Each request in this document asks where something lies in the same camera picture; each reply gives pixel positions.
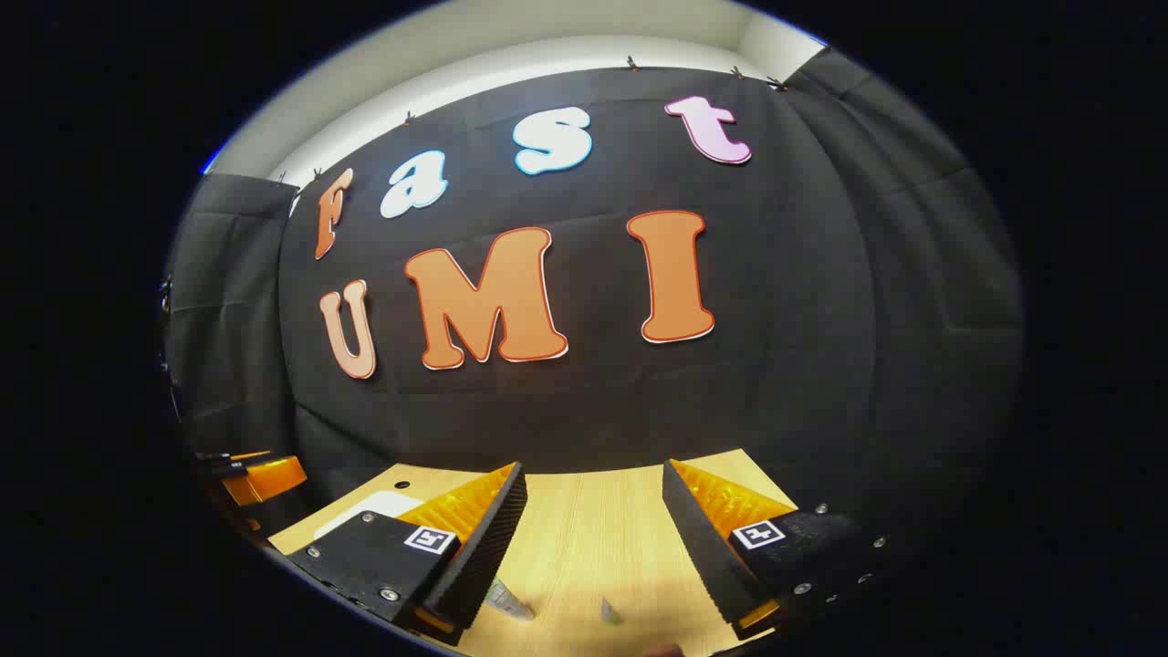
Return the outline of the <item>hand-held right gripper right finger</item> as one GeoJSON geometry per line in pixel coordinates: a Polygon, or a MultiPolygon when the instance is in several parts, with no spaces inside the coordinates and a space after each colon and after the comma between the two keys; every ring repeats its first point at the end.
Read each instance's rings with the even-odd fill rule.
{"type": "Polygon", "coordinates": [[[738,639],[802,631],[901,568],[897,535],[868,516],[854,466],[765,459],[760,469],[776,492],[663,462],[666,509],[738,639]]]}

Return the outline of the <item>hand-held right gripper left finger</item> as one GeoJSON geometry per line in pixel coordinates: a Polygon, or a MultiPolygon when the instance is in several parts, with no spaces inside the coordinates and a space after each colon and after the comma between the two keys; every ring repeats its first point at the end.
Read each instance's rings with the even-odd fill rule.
{"type": "Polygon", "coordinates": [[[354,516],[288,553],[310,578],[402,631],[456,645],[475,622],[528,502],[522,464],[398,516],[354,516]]]}

